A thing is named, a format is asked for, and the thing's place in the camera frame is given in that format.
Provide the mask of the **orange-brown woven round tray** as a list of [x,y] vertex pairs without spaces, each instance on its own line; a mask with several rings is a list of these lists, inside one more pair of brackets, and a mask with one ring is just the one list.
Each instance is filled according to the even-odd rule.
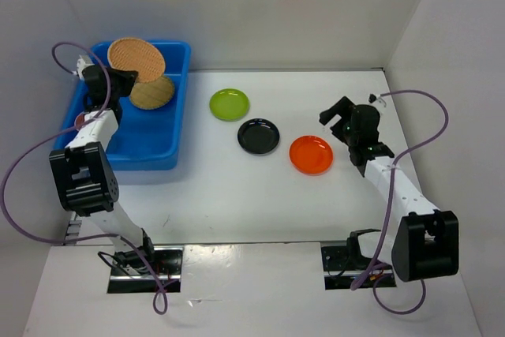
[[107,59],[113,69],[136,71],[137,82],[151,82],[161,77],[166,68],[165,59],[154,45],[133,37],[116,39],[107,50]]

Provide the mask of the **bamboo woven round tray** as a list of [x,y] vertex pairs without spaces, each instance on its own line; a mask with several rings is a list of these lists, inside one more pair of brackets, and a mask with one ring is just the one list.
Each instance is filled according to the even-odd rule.
[[155,110],[167,105],[174,94],[174,82],[169,77],[161,76],[154,81],[135,83],[129,100],[141,110]]

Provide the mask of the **pink plastic cup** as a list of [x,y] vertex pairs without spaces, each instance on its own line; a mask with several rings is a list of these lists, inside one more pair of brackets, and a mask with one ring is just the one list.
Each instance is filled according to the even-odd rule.
[[85,117],[84,117],[84,114],[83,113],[80,113],[79,115],[77,115],[77,117],[75,118],[74,120],[74,125],[76,127],[80,127],[83,123],[85,122]]

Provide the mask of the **orange plastic plate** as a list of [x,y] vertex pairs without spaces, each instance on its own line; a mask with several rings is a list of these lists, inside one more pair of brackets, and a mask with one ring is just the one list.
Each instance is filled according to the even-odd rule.
[[293,166],[301,173],[319,175],[330,169],[334,154],[331,146],[324,139],[305,135],[292,142],[289,158]]

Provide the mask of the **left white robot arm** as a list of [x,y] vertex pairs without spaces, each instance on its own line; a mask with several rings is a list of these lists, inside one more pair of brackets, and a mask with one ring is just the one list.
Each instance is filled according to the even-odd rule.
[[83,97],[84,120],[77,135],[49,156],[60,203],[112,236],[114,259],[120,265],[149,273],[157,264],[157,254],[147,233],[118,203],[118,181],[106,155],[122,119],[120,98],[130,95],[138,72],[102,71],[92,65],[81,75],[88,89]]

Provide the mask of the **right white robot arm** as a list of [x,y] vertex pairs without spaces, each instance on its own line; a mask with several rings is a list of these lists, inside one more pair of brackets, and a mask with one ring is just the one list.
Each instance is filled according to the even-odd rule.
[[320,124],[340,119],[330,130],[348,148],[350,162],[387,203],[379,230],[355,230],[347,239],[346,259],[354,268],[378,263],[392,267],[398,279],[411,282],[455,275],[459,266],[458,218],[428,200],[399,166],[397,155],[379,137],[380,112],[368,103],[342,97],[320,113]]

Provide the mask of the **blue plastic bin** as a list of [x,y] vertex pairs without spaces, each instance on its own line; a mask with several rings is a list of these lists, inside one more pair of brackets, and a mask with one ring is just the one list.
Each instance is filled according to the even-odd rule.
[[177,165],[185,109],[191,48],[186,42],[154,39],[166,62],[164,75],[174,82],[169,103],[141,110],[122,98],[122,120],[111,137],[107,158],[113,170],[170,170]]

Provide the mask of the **black plastic plate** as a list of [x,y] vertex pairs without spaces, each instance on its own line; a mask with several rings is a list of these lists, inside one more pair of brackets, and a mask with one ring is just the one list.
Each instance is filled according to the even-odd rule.
[[252,155],[267,155],[273,152],[279,141],[279,129],[267,119],[249,119],[238,129],[239,145]]

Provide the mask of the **green plastic plate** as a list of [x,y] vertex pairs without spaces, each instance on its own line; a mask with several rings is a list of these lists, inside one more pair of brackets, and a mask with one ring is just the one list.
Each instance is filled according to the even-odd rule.
[[225,122],[240,120],[247,115],[249,106],[248,96],[235,88],[218,90],[209,100],[212,115]]

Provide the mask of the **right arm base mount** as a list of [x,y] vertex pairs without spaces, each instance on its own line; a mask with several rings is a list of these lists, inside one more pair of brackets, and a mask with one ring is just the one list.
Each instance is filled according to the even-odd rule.
[[[369,258],[353,252],[348,241],[322,243],[320,246],[325,290],[348,290],[351,283],[368,267]],[[389,266],[373,271],[361,288],[372,288],[376,281],[379,288],[396,287],[395,277]]]

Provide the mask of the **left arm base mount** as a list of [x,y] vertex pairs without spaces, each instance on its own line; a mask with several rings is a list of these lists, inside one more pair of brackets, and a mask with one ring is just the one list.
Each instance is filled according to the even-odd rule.
[[108,294],[155,293],[157,285],[152,271],[167,293],[181,290],[182,246],[155,246],[149,260],[151,270],[134,252],[111,254],[99,251],[97,256],[110,269]]

